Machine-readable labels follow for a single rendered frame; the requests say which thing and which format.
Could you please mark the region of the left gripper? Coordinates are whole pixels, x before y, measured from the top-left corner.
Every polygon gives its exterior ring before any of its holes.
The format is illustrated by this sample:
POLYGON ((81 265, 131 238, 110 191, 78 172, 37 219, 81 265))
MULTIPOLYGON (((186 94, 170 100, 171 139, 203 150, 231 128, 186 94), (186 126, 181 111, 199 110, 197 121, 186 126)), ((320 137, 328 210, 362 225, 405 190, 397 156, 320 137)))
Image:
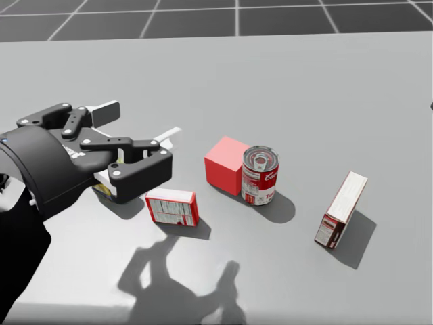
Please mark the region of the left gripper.
POLYGON ((116 100, 76 108, 60 103, 20 118, 16 121, 19 128, 0 133, 0 152, 16 168, 43 221, 71 207, 97 183, 94 174, 105 169, 117 189, 116 204, 129 202, 172 178, 172 151, 179 145, 182 129, 174 127, 151 140, 105 137, 91 129, 119 118, 116 100), (61 139, 76 140, 63 144, 61 139), (83 155, 75 159, 66 151, 80 147, 83 155))

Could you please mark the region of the pink cube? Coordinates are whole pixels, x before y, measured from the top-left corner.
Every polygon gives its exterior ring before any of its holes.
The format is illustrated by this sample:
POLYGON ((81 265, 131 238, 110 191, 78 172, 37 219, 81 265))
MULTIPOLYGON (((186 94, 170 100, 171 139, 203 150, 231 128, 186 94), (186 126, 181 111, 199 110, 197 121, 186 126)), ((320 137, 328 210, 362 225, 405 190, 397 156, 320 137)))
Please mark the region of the pink cube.
POLYGON ((249 147, 227 136, 221 138, 204 157, 206 181, 237 196, 242 186, 243 153, 249 147))

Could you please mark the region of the white and yellow carton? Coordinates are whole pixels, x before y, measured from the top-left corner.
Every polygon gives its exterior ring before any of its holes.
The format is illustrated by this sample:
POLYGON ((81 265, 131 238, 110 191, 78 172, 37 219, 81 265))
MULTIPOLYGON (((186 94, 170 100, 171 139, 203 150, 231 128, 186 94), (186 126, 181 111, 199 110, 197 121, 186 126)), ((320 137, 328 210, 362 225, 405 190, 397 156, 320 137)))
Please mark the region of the white and yellow carton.
POLYGON ((94 174, 97 183, 92 186, 95 193, 100 194, 106 200, 114 202, 117 197, 117 189, 110 183, 107 169, 94 174))

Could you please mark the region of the red and white can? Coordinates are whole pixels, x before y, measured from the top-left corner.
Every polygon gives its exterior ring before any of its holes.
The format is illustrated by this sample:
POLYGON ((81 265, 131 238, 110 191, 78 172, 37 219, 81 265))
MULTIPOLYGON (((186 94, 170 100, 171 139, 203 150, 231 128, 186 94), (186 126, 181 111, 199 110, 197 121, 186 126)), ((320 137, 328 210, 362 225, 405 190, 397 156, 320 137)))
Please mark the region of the red and white can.
POLYGON ((242 198, 251 205, 269 204, 275 194, 279 155, 268 146, 252 146, 242 157, 242 198))

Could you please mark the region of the red and white carton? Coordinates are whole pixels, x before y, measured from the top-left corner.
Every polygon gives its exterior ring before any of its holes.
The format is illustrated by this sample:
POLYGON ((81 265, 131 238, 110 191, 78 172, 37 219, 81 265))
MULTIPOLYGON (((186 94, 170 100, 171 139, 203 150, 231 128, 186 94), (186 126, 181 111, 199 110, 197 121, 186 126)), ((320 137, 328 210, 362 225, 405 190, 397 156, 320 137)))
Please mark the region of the red and white carton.
POLYGON ((368 178, 349 171, 324 213, 314 241, 322 247, 335 249, 349 224, 368 178))

